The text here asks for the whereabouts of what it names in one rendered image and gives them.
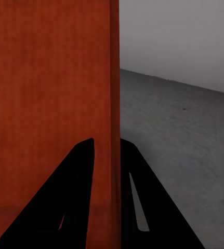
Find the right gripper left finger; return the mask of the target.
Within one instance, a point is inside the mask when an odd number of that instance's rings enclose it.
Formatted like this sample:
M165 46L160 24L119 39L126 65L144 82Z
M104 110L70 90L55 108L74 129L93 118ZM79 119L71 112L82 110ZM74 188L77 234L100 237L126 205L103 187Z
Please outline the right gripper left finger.
M0 238L0 249L85 249L94 139L76 144Z

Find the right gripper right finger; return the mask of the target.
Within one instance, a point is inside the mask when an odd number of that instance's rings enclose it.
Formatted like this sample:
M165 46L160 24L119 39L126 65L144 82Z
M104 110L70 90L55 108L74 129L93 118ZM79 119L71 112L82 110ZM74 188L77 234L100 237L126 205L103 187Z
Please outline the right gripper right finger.
M149 230L137 226L133 178ZM205 249L138 148L121 139L121 249Z

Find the storage box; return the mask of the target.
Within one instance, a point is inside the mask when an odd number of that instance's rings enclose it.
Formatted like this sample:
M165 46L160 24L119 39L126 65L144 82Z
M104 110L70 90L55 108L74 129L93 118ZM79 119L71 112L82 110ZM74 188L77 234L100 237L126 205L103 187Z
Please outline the storage box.
M121 249L119 0L0 0L0 238L93 138L85 249Z

